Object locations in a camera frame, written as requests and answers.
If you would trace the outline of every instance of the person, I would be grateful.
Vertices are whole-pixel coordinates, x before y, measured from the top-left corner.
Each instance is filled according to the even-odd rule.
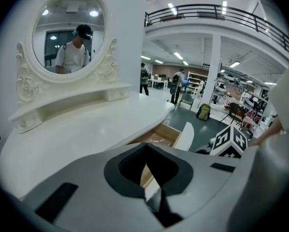
[[[176,91],[175,95],[171,96],[171,103],[175,104],[175,105],[178,102],[178,99],[180,96],[180,90],[181,90],[182,85],[184,84],[185,77],[184,77],[183,73],[184,73],[184,69],[181,68],[181,69],[179,69],[179,72],[176,72],[173,76],[173,77],[175,77],[177,75],[179,77],[177,91]]]
[[[261,145],[267,138],[279,134],[281,131],[289,131],[289,69],[269,91],[268,97],[277,112],[277,117],[251,146]]]
[[[145,63],[141,63],[140,93],[142,94],[142,88],[144,88],[145,94],[148,96],[149,95],[149,90],[148,90],[149,74],[147,70],[144,68],[144,66],[145,66]]]
[[[86,40],[91,39],[91,28],[81,24],[73,32],[74,39],[63,45],[56,56],[56,73],[68,74],[76,72],[86,66],[90,55],[84,47]]]
[[[197,98],[197,99],[201,99],[201,91],[202,91],[202,89],[203,89],[203,85],[204,85],[204,81],[203,81],[203,79],[201,78],[201,79],[200,79],[199,86],[198,86],[198,89],[197,89],[197,93],[196,93],[196,98]]]

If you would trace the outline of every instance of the oval mirror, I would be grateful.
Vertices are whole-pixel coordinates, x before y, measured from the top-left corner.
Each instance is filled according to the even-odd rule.
[[[50,72],[76,72],[96,56],[104,27],[102,6],[97,0],[54,0],[35,24],[34,53]]]

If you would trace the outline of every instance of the black and white cube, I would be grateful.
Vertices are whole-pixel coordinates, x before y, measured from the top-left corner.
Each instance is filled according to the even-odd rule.
[[[246,148],[247,138],[233,125],[230,125],[216,135],[210,155],[241,158]]]

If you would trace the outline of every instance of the white vanity table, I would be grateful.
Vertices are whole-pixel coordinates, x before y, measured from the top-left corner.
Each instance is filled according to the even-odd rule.
[[[182,132],[160,126],[173,104],[129,91],[129,84],[119,82],[112,14],[105,0],[96,0],[105,35],[94,59],[75,73],[47,71],[33,52],[33,33],[45,7],[56,1],[44,0],[17,46],[19,109],[10,117],[15,128],[0,155],[0,184],[19,199],[72,161],[134,142],[154,128],[177,149],[188,150],[194,138],[189,123]],[[153,178],[145,187],[151,197]]]

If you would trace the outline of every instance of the window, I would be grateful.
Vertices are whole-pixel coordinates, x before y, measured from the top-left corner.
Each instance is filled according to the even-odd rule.
[[[45,67],[50,67],[55,65],[56,56],[58,50],[63,47],[64,44],[73,40],[74,35],[73,31],[56,31],[56,32],[46,32],[46,43],[45,43]],[[86,50],[90,55],[91,61],[91,39],[86,40],[84,43]]]

